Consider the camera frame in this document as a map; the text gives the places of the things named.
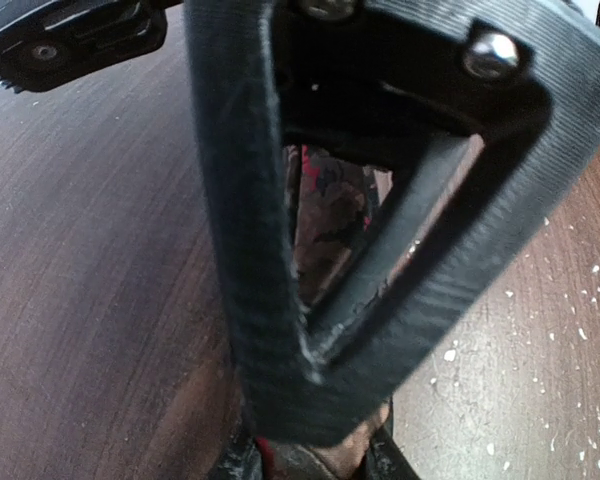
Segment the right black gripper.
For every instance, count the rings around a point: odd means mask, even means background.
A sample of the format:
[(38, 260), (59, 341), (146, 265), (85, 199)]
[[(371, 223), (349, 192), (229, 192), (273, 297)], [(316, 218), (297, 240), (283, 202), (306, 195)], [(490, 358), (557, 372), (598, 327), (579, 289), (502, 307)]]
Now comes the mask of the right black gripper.
[[(600, 142), (600, 28), (561, 1), (185, 5), (197, 156), (249, 424), (340, 442), (501, 274)], [(306, 307), (282, 145), (393, 171)]]

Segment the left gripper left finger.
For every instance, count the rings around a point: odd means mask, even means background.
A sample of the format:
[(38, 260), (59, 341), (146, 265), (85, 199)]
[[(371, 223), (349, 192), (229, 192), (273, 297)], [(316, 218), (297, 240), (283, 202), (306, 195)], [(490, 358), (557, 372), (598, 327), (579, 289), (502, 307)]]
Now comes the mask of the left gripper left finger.
[(250, 433), (239, 430), (214, 466), (214, 480), (263, 480), (260, 450)]

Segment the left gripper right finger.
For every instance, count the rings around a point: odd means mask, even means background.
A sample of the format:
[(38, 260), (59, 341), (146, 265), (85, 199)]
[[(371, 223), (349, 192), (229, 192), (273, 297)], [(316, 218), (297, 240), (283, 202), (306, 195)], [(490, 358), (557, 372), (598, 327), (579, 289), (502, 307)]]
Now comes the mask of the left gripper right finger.
[(388, 417), (374, 435), (365, 456), (367, 480), (419, 480), (393, 439), (393, 400), (388, 403)]

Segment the dark red patterned tie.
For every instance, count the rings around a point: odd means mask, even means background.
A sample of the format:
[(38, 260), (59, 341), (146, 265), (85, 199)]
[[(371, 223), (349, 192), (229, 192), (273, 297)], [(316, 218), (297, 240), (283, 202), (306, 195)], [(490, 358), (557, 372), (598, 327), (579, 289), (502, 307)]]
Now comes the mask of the dark red patterned tie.
[[(366, 230), (380, 205), (378, 190), (388, 181), (318, 147), (289, 146), (285, 156), (299, 296), (311, 306)], [(366, 479), (365, 456), (371, 437), (388, 417), (388, 403), (331, 448), (280, 444), (250, 434), (260, 450), (264, 479)]]

